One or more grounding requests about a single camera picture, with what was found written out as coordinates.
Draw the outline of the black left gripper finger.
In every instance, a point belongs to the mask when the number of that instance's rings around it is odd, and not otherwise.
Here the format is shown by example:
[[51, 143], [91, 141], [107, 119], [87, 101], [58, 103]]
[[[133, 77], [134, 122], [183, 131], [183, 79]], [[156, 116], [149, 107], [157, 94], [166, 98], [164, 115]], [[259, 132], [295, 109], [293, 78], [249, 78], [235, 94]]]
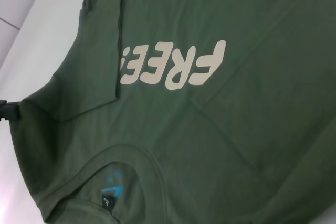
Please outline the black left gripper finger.
[[0, 118], [1, 120], [16, 121], [20, 119], [19, 102], [7, 102], [0, 100]]

